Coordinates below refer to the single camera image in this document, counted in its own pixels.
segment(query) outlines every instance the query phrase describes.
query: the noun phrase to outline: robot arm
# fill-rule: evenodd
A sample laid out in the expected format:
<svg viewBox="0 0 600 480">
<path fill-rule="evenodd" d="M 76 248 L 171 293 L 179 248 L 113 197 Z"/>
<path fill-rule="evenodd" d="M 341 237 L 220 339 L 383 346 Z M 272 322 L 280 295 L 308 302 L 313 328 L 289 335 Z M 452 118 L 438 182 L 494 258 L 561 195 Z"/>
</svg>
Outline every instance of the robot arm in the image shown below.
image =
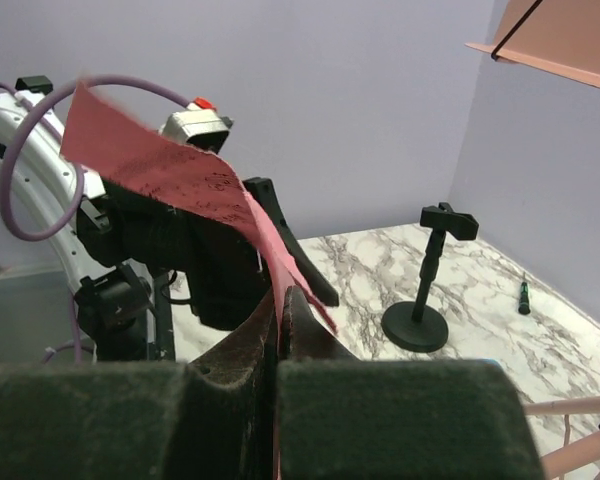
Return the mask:
<svg viewBox="0 0 600 480">
<path fill-rule="evenodd" d="M 17 93 L 33 105 L 44 94 L 23 90 Z M 27 110 L 9 93 L 0 93 L 0 145 L 8 145 Z M 53 112 L 47 121 L 60 133 L 64 125 Z M 59 156 L 60 145 L 44 128 L 38 127 L 22 149 L 20 161 L 14 174 L 13 189 L 26 206 L 28 212 L 41 227 L 49 227 L 66 211 L 76 186 L 76 175 L 67 162 Z M 97 198 L 105 193 L 100 176 L 91 170 L 85 171 L 84 195 Z M 67 274 L 69 288 L 75 294 L 84 277 L 99 278 L 109 269 L 93 260 L 75 235 L 71 223 L 49 238 Z"/>
<path fill-rule="evenodd" d="M 19 100 L 35 105 L 51 91 L 48 86 L 46 92 L 19 91 L 17 98 L 0 94 L 0 145 L 11 142 L 27 114 Z M 45 118 L 63 133 L 53 111 Z M 172 114 L 161 133 L 218 153 L 231 126 L 231 120 L 219 116 L 209 102 L 197 99 L 185 111 Z M 66 211 L 77 184 L 73 167 L 59 156 L 59 148 L 58 141 L 37 126 L 14 172 L 14 191 L 41 228 L 53 225 Z M 337 293 L 289 230 L 271 180 L 244 183 L 278 226 L 314 292 L 326 305 L 336 306 Z M 154 278 L 169 271 L 185 272 L 193 313 L 203 324 L 221 330 L 242 324 L 271 286 L 257 252 L 234 229 L 137 195 L 88 169 L 80 208 L 50 241 L 78 304 L 80 327 L 96 342 L 100 360 L 151 357 L 147 345 L 154 343 L 157 330 L 151 286 Z"/>
</svg>

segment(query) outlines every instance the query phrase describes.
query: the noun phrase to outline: black mount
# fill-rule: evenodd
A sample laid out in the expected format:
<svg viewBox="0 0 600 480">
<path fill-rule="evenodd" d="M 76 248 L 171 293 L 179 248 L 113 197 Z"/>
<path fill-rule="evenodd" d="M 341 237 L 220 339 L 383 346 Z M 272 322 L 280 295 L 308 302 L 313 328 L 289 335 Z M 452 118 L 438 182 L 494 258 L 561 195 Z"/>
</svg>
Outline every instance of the black mount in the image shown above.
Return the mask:
<svg viewBox="0 0 600 480">
<path fill-rule="evenodd" d="M 427 305 L 431 284 L 436 279 L 447 232 L 456 240 L 475 240 L 478 222 L 466 213 L 456 213 L 448 203 L 425 207 L 420 226 L 431 228 L 429 243 L 420 267 L 420 286 L 415 302 L 398 302 L 382 316 L 382 330 L 391 342 L 411 352 L 440 350 L 449 339 L 449 326 L 440 314 Z"/>
<path fill-rule="evenodd" d="M 98 360 L 137 361 L 148 357 L 145 312 L 150 285 L 127 264 L 97 280 L 85 277 L 75 294 L 78 324 L 96 343 Z"/>
<path fill-rule="evenodd" d="M 29 90 L 31 93 L 43 93 L 49 95 L 53 92 L 53 83 L 45 75 L 33 75 L 20 77 L 16 80 L 16 90 Z"/>
<path fill-rule="evenodd" d="M 276 196 L 276 191 L 271 179 L 254 177 L 245 180 L 242 183 L 244 184 L 245 189 L 271 218 L 271 221 L 276 226 L 289 254 L 296 261 L 298 270 L 300 270 L 300 273 L 302 273 L 302 276 L 311 287 L 311 291 L 327 307 L 339 306 L 340 298 L 338 292 L 322 273 L 320 273 L 313 262 L 311 262 L 287 224 L 284 214 L 282 213 L 282 208 L 278 203 L 278 197 Z"/>
</svg>

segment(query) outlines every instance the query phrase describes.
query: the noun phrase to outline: round black base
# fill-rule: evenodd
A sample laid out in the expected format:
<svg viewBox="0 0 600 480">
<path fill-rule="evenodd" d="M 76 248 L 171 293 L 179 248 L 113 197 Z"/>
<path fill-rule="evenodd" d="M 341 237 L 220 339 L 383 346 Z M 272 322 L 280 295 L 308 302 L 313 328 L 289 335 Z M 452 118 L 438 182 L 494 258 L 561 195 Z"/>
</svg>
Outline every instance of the round black base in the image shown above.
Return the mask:
<svg viewBox="0 0 600 480">
<path fill-rule="evenodd" d="M 431 353 L 444 347 L 449 327 L 444 317 L 428 305 L 421 322 L 411 320 L 414 302 L 391 305 L 382 316 L 384 334 L 398 347 L 410 352 Z"/>
</svg>

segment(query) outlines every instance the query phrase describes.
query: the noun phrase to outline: handwriting on paper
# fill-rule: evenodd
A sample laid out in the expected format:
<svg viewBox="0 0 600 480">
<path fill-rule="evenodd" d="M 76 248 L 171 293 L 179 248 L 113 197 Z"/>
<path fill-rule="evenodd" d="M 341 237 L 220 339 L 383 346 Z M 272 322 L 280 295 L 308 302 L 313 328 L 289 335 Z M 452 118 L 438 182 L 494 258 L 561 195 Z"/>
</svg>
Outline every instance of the handwriting on paper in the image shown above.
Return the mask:
<svg viewBox="0 0 600 480">
<path fill-rule="evenodd" d="M 128 190 L 235 228 L 267 261 L 278 321 L 288 287 L 297 284 L 335 331 L 269 216 L 217 155 L 147 130 L 84 83 L 76 88 L 61 153 Z"/>
</svg>

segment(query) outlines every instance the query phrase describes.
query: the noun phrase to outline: black foam block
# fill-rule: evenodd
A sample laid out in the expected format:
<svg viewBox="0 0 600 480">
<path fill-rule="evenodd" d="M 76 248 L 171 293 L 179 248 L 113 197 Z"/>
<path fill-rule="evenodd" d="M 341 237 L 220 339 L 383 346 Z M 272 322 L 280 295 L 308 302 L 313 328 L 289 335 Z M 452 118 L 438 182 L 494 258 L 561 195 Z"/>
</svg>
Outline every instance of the black foam block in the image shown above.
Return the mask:
<svg viewBox="0 0 600 480">
<path fill-rule="evenodd" d="M 0 480 L 164 478 L 186 368 L 0 367 Z"/>
<path fill-rule="evenodd" d="M 517 392 L 480 361 L 286 361 L 284 480 L 542 480 Z"/>
</svg>

